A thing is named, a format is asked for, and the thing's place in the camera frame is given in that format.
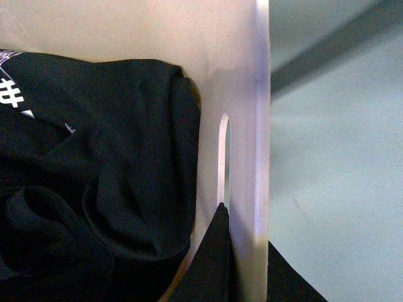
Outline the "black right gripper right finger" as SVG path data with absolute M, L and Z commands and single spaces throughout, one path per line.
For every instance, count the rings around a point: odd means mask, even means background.
M 268 242 L 267 301 L 327 301 Z

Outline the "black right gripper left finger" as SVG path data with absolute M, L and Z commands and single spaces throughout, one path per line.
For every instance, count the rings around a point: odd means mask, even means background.
M 220 203 L 184 277 L 169 301 L 235 301 L 236 265 L 227 207 Z

